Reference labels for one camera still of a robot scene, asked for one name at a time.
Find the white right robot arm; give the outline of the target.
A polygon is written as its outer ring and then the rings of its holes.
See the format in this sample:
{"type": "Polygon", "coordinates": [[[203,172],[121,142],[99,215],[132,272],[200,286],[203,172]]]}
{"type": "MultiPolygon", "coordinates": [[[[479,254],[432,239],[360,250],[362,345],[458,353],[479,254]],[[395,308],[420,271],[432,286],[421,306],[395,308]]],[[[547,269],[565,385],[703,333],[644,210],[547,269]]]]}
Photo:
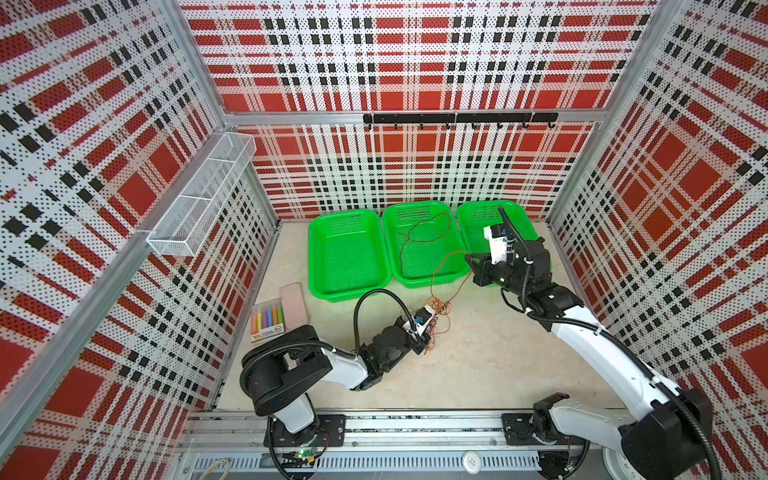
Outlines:
{"type": "Polygon", "coordinates": [[[674,479],[705,462],[723,476],[713,442],[713,407],[696,388],[685,390],[612,335],[569,288],[557,284],[543,238],[524,210],[507,201],[474,202],[457,219],[470,231],[465,256],[473,281],[515,295],[512,310],[538,323],[576,353],[613,389],[622,410],[592,408],[554,393],[532,408],[530,437],[553,444],[575,436],[624,458],[644,479],[674,479]]]}

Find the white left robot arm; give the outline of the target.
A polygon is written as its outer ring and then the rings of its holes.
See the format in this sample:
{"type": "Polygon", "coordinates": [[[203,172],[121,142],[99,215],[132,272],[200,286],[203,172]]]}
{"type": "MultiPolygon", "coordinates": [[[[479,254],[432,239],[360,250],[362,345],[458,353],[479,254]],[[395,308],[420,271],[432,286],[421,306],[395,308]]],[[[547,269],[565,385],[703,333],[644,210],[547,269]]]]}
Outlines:
{"type": "Polygon", "coordinates": [[[408,354],[426,351],[436,314],[429,304],[412,312],[395,293],[384,288],[370,290],[353,310],[352,352],[321,340],[314,327],[304,325],[249,351],[241,360],[240,388],[256,415],[278,420],[294,436],[313,432],[319,428],[319,417],[308,396],[313,386],[327,382],[365,391],[377,385],[408,354]],[[374,295],[394,300],[401,315],[364,344],[360,310],[374,295]]]}

